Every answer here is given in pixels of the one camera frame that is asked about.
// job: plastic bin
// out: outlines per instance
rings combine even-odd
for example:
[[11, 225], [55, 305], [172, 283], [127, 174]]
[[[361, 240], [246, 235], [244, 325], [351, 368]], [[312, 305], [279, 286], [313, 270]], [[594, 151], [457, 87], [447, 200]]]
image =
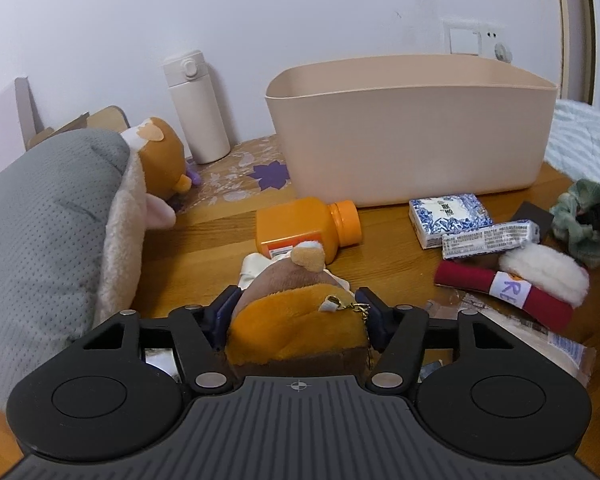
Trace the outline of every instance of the plastic bin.
[[298, 195], [370, 206], [530, 186], [556, 95], [497, 60], [409, 55], [291, 68], [266, 100]]

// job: orange bottle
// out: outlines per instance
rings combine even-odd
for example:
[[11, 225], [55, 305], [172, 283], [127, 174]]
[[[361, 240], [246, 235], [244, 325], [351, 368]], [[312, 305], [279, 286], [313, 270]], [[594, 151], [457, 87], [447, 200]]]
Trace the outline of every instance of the orange bottle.
[[290, 251], [300, 242], [316, 240], [324, 247], [325, 263], [338, 247], [360, 243], [362, 229], [351, 200], [325, 204], [314, 197], [256, 211], [256, 245], [269, 258]]

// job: orange bottle cap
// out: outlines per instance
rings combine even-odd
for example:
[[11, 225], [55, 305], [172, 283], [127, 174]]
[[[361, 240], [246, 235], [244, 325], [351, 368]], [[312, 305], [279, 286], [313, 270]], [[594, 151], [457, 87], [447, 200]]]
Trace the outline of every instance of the orange bottle cap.
[[340, 247], [359, 244], [362, 241], [362, 228], [356, 205], [351, 200], [329, 204], [329, 211], [338, 232]]

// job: light blue striped blanket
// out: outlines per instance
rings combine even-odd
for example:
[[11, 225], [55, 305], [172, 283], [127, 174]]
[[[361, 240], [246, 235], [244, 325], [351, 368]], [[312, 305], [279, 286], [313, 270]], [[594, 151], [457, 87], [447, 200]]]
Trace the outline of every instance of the light blue striped blanket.
[[600, 111], [558, 99], [544, 160], [573, 180], [600, 182]]

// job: wall socket plate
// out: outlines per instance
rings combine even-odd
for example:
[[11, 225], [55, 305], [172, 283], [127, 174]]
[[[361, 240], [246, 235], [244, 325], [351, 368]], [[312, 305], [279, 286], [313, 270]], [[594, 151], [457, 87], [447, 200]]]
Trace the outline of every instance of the wall socket plate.
[[501, 25], [495, 23], [476, 22], [475, 20], [457, 20], [445, 18], [442, 20], [445, 29], [445, 53], [451, 53], [450, 28], [464, 28], [476, 32], [479, 37], [480, 57], [496, 59], [495, 47], [497, 43], [507, 44], [506, 31]]

